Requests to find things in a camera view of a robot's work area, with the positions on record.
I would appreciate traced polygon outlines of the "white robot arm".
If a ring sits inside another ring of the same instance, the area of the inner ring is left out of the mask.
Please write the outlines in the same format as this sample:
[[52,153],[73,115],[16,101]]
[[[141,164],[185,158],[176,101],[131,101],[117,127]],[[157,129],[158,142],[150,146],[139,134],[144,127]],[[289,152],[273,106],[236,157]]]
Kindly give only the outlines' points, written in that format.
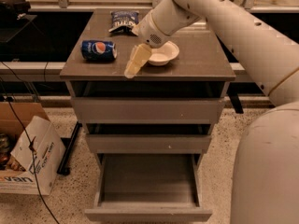
[[299,44],[230,0],[163,0],[134,27],[134,77],[177,30],[205,18],[273,104],[235,154],[231,224],[299,224]]

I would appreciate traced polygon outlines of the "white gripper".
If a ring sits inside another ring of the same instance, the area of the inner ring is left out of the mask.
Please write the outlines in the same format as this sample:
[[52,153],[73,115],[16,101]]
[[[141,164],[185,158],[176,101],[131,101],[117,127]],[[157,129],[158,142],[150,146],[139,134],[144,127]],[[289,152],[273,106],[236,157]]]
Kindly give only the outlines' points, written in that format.
[[152,9],[136,25],[132,32],[137,35],[142,43],[132,48],[124,75],[133,78],[150,59],[152,48],[157,49],[169,39],[171,28],[170,17],[165,12]]

